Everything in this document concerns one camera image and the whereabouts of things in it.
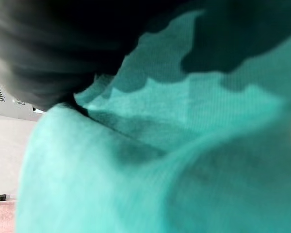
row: black object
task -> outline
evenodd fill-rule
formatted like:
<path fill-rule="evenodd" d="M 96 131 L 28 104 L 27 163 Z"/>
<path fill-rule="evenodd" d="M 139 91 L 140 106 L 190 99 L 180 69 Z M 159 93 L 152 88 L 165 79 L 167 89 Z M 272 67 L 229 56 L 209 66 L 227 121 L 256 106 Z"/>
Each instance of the black object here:
<path fill-rule="evenodd" d="M 6 201 L 6 194 L 0 195 L 0 201 Z"/>

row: white device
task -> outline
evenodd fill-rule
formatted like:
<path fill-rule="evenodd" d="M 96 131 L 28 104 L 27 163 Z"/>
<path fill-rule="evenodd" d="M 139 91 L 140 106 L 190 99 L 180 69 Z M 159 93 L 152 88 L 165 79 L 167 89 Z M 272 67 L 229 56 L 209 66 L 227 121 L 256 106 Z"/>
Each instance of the white device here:
<path fill-rule="evenodd" d="M 0 116 L 37 121 L 43 113 L 31 104 L 12 97 L 0 84 Z"/>

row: teal shirt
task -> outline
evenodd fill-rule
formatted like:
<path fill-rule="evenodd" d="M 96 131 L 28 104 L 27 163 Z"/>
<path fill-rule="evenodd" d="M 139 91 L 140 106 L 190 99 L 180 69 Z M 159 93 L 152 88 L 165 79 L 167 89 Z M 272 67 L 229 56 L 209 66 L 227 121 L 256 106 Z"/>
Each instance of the teal shirt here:
<path fill-rule="evenodd" d="M 38 123 L 17 232 L 291 233 L 286 4 L 245 28 L 211 5 L 154 21 L 75 95 L 90 117 L 59 104 Z"/>

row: pink surface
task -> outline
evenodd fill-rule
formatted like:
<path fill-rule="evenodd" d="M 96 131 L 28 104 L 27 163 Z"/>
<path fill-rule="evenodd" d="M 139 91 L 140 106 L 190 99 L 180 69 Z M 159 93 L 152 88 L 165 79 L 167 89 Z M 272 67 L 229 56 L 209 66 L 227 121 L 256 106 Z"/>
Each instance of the pink surface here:
<path fill-rule="evenodd" d="M 0 201 L 0 233 L 14 232 L 14 201 Z"/>

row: hair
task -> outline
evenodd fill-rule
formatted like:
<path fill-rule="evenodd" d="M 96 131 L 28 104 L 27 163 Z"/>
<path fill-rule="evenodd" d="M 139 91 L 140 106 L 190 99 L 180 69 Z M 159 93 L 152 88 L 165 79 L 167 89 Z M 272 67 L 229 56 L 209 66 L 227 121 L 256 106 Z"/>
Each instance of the hair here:
<path fill-rule="evenodd" d="M 154 16 L 187 0 L 0 0 L 0 82 L 41 110 L 117 73 Z"/>

